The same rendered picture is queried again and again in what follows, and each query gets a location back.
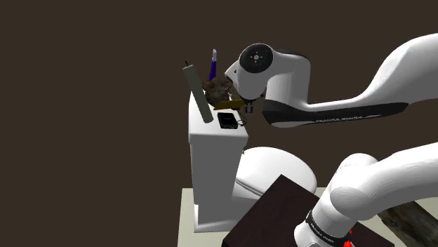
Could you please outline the tall grey candle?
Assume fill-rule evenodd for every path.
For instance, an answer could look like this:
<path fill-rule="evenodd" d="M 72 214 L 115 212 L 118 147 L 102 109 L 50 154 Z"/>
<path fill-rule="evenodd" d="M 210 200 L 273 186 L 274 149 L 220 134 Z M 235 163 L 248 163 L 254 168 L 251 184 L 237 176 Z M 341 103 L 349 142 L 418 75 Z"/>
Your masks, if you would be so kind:
<path fill-rule="evenodd" d="M 194 65 L 189 65 L 188 62 L 185 63 L 186 66 L 183 67 L 182 72 L 185 75 L 190 90 L 194 96 L 195 102 L 197 103 L 199 113 L 204 123 L 211 123 L 213 121 L 213 115 L 206 101 L 206 96 L 204 94 L 196 68 Z"/>

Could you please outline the white toilet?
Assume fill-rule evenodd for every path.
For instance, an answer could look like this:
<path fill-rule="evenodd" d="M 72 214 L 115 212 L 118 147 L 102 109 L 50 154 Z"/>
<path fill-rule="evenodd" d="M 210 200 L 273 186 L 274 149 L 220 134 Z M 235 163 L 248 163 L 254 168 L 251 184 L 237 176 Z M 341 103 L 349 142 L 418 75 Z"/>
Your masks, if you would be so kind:
<path fill-rule="evenodd" d="M 212 115 L 211 122 L 204 122 L 190 96 L 194 232 L 230 231 L 280 175 L 316 192 L 316 176 L 302 159 L 275 147 L 246 148 L 248 133 L 243 126 L 222 128 L 219 113 Z"/>

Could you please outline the brown rough log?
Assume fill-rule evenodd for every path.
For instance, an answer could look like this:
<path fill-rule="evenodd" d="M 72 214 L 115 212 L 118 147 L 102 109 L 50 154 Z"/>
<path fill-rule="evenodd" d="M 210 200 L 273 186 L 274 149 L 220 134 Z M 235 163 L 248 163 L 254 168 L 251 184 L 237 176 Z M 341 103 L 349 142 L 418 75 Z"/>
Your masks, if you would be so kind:
<path fill-rule="evenodd" d="M 438 219 L 415 201 L 377 214 L 406 247 L 438 247 Z"/>

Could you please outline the flat yellow box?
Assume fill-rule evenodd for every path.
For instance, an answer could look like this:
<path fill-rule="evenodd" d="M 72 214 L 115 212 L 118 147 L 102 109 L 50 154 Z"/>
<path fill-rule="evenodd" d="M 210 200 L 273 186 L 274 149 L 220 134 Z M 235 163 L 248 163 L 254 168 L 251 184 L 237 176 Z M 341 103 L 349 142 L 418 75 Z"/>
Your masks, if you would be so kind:
<path fill-rule="evenodd" d="M 222 110 L 222 109 L 233 109 L 239 110 L 244 106 L 244 101 L 241 99 L 238 100 L 228 100 L 219 102 L 213 109 L 214 110 Z"/>

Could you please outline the dark maroon robot stand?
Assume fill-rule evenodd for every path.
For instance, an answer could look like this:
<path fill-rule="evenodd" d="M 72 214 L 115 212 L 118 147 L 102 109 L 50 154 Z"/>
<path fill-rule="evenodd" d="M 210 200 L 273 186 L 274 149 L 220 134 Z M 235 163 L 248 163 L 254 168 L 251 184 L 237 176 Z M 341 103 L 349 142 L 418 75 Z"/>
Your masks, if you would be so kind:
<path fill-rule="evenodd" d="M 221 247 L 298 247 L 294 229 L 318 200 L 280 175 L 226 235 Z"/>

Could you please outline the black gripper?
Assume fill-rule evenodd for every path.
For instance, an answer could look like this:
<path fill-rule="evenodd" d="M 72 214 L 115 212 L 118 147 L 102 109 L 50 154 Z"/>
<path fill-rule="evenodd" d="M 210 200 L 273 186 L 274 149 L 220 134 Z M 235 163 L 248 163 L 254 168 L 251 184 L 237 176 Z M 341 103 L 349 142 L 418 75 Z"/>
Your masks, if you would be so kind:
<path fill-rule="evenodd" d="M 245 113 L 250 114 L 253 112 L 253 102 L 260 99 L 260 98 L 264 98 L 266 95 L 266 89 L 256 98 L 244 98 L 243 96 L 240 95 L 240 98 L 244 101 L 244 109 L 245 109 Z"/>

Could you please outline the brown rough rock figure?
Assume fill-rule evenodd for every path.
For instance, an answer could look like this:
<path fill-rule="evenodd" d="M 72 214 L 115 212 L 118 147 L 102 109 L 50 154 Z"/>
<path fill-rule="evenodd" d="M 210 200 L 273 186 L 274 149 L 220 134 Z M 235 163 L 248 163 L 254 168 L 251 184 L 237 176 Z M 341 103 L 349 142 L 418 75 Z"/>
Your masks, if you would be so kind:
<path fill-rule="evenodd" d="M 214 107 L 220 102 L 240 99 L 234 84 L 227 77 L 215 77 L 210 81 L 202 82 L 201 86 L 207 102 Z"/>

